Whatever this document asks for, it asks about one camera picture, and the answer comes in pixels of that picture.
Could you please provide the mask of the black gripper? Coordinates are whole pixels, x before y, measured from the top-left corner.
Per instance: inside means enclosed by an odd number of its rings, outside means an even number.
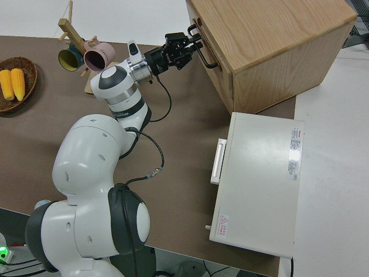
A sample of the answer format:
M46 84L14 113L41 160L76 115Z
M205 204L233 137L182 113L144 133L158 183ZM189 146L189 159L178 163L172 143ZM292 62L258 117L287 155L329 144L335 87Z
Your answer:
M164 59L164 71L169 67L175 66L181 70L187 63L190 62L193 52L201 55L202 43L197 43L201 40L199 33L189 34L186 36L183 32L168 33L165 35L165 45L161 51L161 56Z

